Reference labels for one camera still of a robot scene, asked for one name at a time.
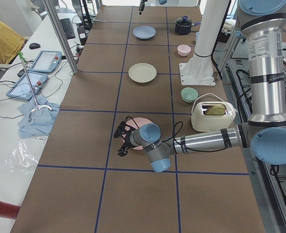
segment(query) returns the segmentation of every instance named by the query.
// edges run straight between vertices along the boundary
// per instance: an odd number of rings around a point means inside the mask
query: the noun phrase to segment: green bowl
[[[185,87],[181,91],[181,95],[182,95],[183,101],[185,101],[187,103],[191,103],[191,102],[195,101],[195,99],[198,97],[198,92],[196,89],[194,89],[192,87]]]

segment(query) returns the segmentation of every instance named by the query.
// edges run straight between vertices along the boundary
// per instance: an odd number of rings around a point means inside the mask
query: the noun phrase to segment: beige plate
[[[130,78],[137,83],[148,83],[153,80],[156,75],[156,68],[148,63],[138,63],[129,69]]]

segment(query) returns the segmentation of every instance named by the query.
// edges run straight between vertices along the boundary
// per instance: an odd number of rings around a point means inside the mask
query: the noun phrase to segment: blue plate
[[[136,38],[141,40],[148,40],[156,35],[156,29],[151,26],[139,26],[134,28],[133,34]]]

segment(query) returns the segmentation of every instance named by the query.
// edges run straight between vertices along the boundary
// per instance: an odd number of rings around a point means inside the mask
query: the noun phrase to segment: green handle
[[[24,62],[26,62],[26,60],[23,57],[23,53],[22,52],[17,52],[18,56],[20,57],[21,60],[23,60]]]

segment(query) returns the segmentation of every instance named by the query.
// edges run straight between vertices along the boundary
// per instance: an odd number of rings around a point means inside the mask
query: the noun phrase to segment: plastic bag
[[[4,172],[32,177],[47,139],[46,136],[20,139],[4,161]]]

